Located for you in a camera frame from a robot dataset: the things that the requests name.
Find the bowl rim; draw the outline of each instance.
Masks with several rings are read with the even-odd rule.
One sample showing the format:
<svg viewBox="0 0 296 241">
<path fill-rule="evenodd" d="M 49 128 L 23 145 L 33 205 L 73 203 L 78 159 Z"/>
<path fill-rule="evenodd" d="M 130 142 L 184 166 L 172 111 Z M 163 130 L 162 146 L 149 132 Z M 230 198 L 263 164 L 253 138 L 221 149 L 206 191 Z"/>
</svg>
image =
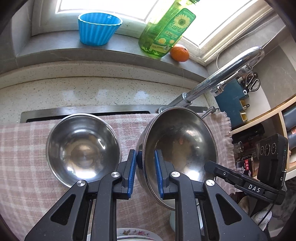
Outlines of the bowl rim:
<svg viewBox="0 0 296 241">
<path fill-rule="evenodd" d="M 48 156 L 48 151 L 49 151 L 49 140 L 50 140 L 50 138 L 51 138 L 51 136 L 52 136 L 52 133 L 54 132 L 54 130 L 62 123 L 62 122 L 64 122 L 65 120 L 67 120 L 67 119 L 70 119 L 70 118 L 72 118 L 72 117 L 75 117 L 75 116 L 86 116 L 86 117 L 91 117 L 91 118 L 94 118 L 94 119 L 97 119 L 97 120 L 99 120 L 99 121 L 101 121 L 101 122 L 103 122 L 109 129 L 110 129 L 110 131 L 111 131 L 111 133 L 113 134 L 113 136 L 114 136 L 114 138 L 115 138 L 115 140 L 117 141 L 117 143 L 118 143 L 118 147 L 119 147 L 119 162 L 118 163 L 120 163 L 121 161 L 122 161 L 122 151 L 121 151 L 121 144 L 120 144 L 120 141 L 119 141 L 119 139 L 118 139 L 118 137 L 116 136 L 116 134 L 115 134 L 115 132 L 114 132 L 114 130 L 113 130 L 113 128 L 106 122 L 106 121 L 104 121 L 103 119 L 101 119 L 101 118 L 99 118 L 99 117 L 97 117 L 97 116 L 95 116 L 95 115 L 91 115 L 91 114 L 87 114 L 87 113 L 76 113 L 76 114 L 72 114 L 72 115 L 68 115 L 68 116 L 66 116 L 66 117 L 64 117 L 63 119 L 61 119 L 58 123 L 56 123 L 55 125 L 54 125 L 54 127 L 50 130 L 50 133 L 49 133 L 49 135 L 48 135 L 48 137 L 47 137 L 47 140 L 46 140 L 46 146 L 45 146 L 45 155 L 46 155 L 46 160 L 47 160 L 47 164 L 48 164 L 48 166 L 49 166 L 49 168 L 50 168 L 50 170 L 52 171 L 52 173 L 54 174 L 54 176 L 62 183 L 62 184 L 64 184 L 65 186 L 67 186 L 67 187 L 72 187 L 73 185 L 70 185 L 70 184 L 68 184 L 68 183 L 66 183 L 66 182 L 64 182 L 56 173 L 55 173 L 55 171 L 53 170 L 53 168 L 52 168 L 52 166 L 51 166 L 51 164 L 50 164 L 50 161 L 49 161 L 49 156 Z"/>
<path fill-rule="evenodd" d="M 183 110 L 186 110 L 186 111 L 189 111 L 191 113 L 193 113 L 194 115 L 196 115 L 206 126 L 206 128 L 208 129 L 211 137 L 212 137 L 212 140 L 214 141 L 214 144 L 215 144 L 215 152 L 216 152 L 216 156 L 217 156 L 217 164 L 218 164 L 218 150 L 217 150 L 217 145 L 216 145 L 216 141 L 214 139 L 214 136 L 209 128 L 209 126 L 207 125 L 207 123 L 194 111 L 192 111 L 191 109 L 188 109 L 186 107 L 181 107 L 181 106 L 173 106 L 173 107 L 169 107 L 167 109 L 165 109 L 164 111 L 162 111 L 161 113 L 159 113 L 157 116 L 154 117 L 154 119 L 151 121 L 151 123 L 149 124 L 149 127 L 148 127 L 148 130 L 147 130 L 147 133 L 145 134 L 145 137 L 144 137 L 144 141 L 143 141 L 143 150 L 142 150 L 142 157 L 143 157 L 143 173 L 144 173 L 144 179 L 146 181 L 146 184 L 150 190 L 150 193 L 152 194 L 152 196 L 157 200 L 157 202 L 159 204 L 161 204 L 162 206 L 164 205 L 166 208 L 172 210 L 172 211 L 175 211 L 175 208 L 172 208 L 171 206 L 167 205 L 166 203 L 164 203 L 162 201 L 162 199 L 160 199 L 157 194 L 154 192 L 154 190 L 152 189 L 151 185 L 150 185 L 150 182 L 149 182 L 149 179 L 147 177 L 147 173 L 146 173 L 146 159 L 145 159 L 145 152 L 146 152 L 146 144 L 147 144 L 147 139 L 148 139 L 148 135 L 150 134 L 150 131 L 154 125 L 154 123 L 159 119 L 159 117 L 163 114 L 163 113 L 166 113 L 170 110 L 174 110 L 174 109 L 183 109 Z"/>
<path fill-rule="evenodd" d="M 85 14 L 88 14 L 88 13 L 103 13 L 103 14 L 108 14 L 108 15 L 111 15 L 111 16 L 114 16 L 116 18 L 118 18 L 120 20 L 120 23 L 117 23 L 117 24 L 102 24 L 102 23 L 92 23 L 92 22 L 87 22 L 85 20 L 82 20 L 80 17 L 82 15 L 85 15 Z M 123 23 L 122 19 L 118 16 L 115 16 L 114 14 L 110 14 L 110 13 L 106 13 L 106 12 L 85 12 L 85 13 L 82 13 L 78 16 L 78 20 L 80 20 L 81 22 L 84 22 L 84 23 L 89 23 L 89 24 L 94 24 L 94 25 L 101 25 L 101 26 L 117 26 L 117 25 L 121 25 Z"/>
</svg>

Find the tablecloth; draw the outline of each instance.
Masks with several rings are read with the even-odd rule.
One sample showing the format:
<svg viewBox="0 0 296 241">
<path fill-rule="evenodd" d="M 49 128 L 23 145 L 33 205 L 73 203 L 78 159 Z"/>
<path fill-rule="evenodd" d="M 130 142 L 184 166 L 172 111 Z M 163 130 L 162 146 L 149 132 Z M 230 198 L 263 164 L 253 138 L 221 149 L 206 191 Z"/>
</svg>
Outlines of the tablecloth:
<svg viewBox="0 0 296 241">
<path fill-rule="evenodd" d="M 101 116 L 114 129 L 122 148 L 122 160 L 156 114 Z M 0 214 L 19 240 L 68 190 L 52 174 L 45 156 L 48 134 L 58 120 L 0 126 Z M 230 120 L 224 112 L 210 114 L 205 122 L 218 149 L 218 161 L 235 168 Z M 234 188 L 217 181 L 228 193 Z M 170 210 L 151 199 L 135 177 L 133 195 L 117 202 L 117 227 L 141 228 L 154 232 L 164 241 L 174 240 L 169 225 Z"/>
</svg>

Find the large metal bowl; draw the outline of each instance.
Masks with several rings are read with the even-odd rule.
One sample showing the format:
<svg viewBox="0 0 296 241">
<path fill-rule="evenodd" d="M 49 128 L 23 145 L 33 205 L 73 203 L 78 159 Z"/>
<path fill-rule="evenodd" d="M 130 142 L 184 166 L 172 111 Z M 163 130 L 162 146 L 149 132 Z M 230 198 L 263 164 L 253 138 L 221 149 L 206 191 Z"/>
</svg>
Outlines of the large metal bowl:
<svg viewBox="0 0 296 241">
<path fill-rule="evenodd" d="M 119 141 L 110 125 L 90 114 L 69 115 L 51 130 L 46 157 L 53 174 L 71 187 L 100 180 L 121 162 Z"/>
<path fill-rule="evenodd" d="M 146 127 L 137 144 L 137 177 L 144 189 L 161 205 L 174 210 L 175 200 L 162 200 L 158 193 L 154 151 L 160 149 L 165 161 L 191 180 L 204 182 L 214 176 L 204 170 L 207 161 L 218 162 L 213 135 L 195 112 L 171 107 L 156 116 Z"/>
</svg>

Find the sunflower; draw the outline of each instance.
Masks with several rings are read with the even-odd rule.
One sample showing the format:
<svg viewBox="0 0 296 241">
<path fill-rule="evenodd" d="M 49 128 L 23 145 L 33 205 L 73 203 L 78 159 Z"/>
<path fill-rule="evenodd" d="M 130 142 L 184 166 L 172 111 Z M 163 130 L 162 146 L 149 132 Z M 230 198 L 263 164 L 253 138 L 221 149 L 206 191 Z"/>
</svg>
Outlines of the sunflower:
<svg viewBox="0 0 296 241">
<path fill-rule="evenodd" d="M 179 28 L 187 28 L 190 25 L 190 18 L 187 15 L 180 14 L 174 18 L 174 25 Z"/>
</svg>

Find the light blue cup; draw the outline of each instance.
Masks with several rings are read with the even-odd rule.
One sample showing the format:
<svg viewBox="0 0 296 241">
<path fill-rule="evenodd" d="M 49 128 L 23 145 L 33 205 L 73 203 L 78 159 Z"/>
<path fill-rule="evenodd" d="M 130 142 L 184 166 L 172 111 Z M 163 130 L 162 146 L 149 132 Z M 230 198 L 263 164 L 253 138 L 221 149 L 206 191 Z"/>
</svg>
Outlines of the light blue cup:
<svg viewBox="0 0 296 241">
<path fill-rule="evenodd" d="M 78 16 L 80 41 L 91 46 L 101 46 L 110 40 L 122 24 L 119 17 L 102 12 L 89 12 Z"/>
</svg>

